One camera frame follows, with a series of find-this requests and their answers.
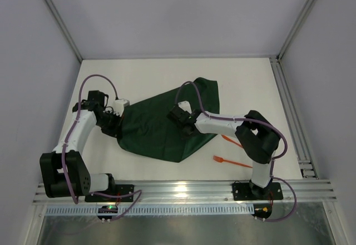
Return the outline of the dark green cloth napkin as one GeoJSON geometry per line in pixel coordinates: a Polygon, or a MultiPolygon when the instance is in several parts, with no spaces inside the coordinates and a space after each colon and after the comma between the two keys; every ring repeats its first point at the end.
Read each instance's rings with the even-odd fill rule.
{"type": "MultiPolygon", "coordinates": [[[[202,105],[207,112],[220,113],[217,81],[205,78],[194,80],[202,105]]],[[[174,88],[143,101],[131,104],[123,113],[117,143],[125,151],[162,161],[179,163],[209,143],[216,134],[198,133],[182,138],[177,126],[167,115],[175,104],[179,88],[174,88]]],[[[199,109],[194,86],[186,85],[179,101],[188,101],[192,109],[199,109]]]]}

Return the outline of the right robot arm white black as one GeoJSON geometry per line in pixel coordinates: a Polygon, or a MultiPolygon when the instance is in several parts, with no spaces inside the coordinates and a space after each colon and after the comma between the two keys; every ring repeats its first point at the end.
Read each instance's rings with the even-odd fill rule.
{"type": "Polygon", "coordinates": [[[252,160],[249,188],[256,199],[268,196],[271,185],[272,158],[278,149],[281,136],[261,113],[250,110],[244,116],[223,116],[196,109],[188,112],[174,105],[167,118],[187,138],[196,134],[218,134],[235,137],[246,155],[252,160]]]}

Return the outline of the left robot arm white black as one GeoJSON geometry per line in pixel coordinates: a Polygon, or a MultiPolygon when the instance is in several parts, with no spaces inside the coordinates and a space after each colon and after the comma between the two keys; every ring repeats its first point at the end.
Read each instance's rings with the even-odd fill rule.
{"type": "Polygon", "coordinates": [[[112,105],[105,105],[108,95],[101,91],[89,91],[87,99],[72,108],[72,121],[64,137],[52,152],[44,153],[39,159],[41,175],[47,197],[88,196],[96,192],[113,195],[115,182],[110,173],[90,174],[82,153],[91,131],[100,127],[107,136],[117,138],[126,99],[116,98],[112,105]]]}

